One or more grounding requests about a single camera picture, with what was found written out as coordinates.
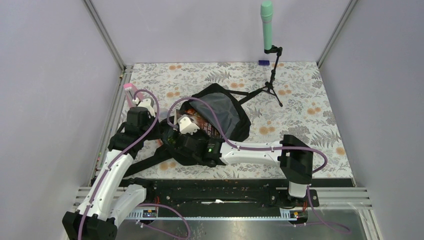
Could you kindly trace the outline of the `black student backpack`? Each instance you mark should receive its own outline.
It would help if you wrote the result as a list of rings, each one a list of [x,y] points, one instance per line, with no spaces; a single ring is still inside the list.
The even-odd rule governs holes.
[[[144,171],[169,159],[183,166],[207,166],[214,168],[224,163],[218,157],[218,147],[225,139],[244,141],[249,137],[251,121],[242,108],[243,100],[236,100],[233,92],[213,83],[201,92],[194,94],[192,100],[184,102],[171,120],[188,117],[197,130],[181,133],[173,129],[167,119],[156,123],[147,135],[148,140],[160,140],[161,146],[154,155],[133,163],[124,174],[125,177]]]

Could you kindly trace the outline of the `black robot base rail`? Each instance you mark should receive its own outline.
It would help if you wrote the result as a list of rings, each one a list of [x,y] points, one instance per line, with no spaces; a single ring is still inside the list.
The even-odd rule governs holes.
[[[143,179],[121,180],[119,187],[146,189],[147,204],[162,204],[189,218],[277,217],[280,209],[319,207],[316,190],[289,196],[286,179]]]

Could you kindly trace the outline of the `dark brown book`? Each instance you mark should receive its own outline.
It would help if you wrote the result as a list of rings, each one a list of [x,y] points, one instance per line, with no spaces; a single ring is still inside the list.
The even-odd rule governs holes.
[[[188,115],[193,119],[193,121],[200,127],[196,133],[200,133],[200,131],[204,132],[206,135],[212,138],[221,138],[220,132],[201,114],[199,114],[194,108],[190,108],[188,110],[177,109],[175,111],[174,124],[178,126],[177,120],[183,116]]]

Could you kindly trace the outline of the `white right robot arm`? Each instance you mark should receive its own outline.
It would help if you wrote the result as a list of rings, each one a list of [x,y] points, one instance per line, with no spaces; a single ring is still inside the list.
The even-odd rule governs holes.
[[[314,152],[293,135],[285,135],[280,141],[248,143],[182,134],[169,145],[175,159],[183,164],[214,168],[246,163],[280,168],[288,180],[287,201],[299,206],[307,199]]]

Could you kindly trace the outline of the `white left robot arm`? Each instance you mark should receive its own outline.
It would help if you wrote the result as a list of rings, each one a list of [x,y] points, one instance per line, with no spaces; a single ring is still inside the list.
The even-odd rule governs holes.
[[[154,202],[154,190],[141,185],[130,185],[117,201],[113,198],[144,141],[159,136],[158,118],[151,106],[129,109],[126,121],[109,141],[103,166],[89,193],[74,212],[68,211],[62,218],[70,240],[114,240],[120,224],[137,204]]]

